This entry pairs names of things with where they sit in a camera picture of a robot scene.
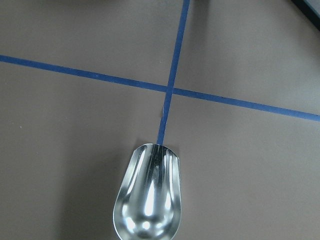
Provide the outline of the metal ice scoop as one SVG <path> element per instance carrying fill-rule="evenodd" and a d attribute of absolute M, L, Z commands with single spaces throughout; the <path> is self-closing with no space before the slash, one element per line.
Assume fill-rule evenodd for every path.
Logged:
<path fill-rule="evenodd" d="M 113 208 L 117 236 L 121 240 L 172 240 L 181 217 L 179 157 L 161 144 L 136 148 Z"/>

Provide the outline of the black monitor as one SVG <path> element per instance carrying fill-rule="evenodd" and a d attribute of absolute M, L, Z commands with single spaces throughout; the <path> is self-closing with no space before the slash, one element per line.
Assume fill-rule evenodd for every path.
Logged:
<path fill-rule="evenodd" d="M 320 28 L 319 0 L 292 0 L 293 4 L 317 28 Z"/>

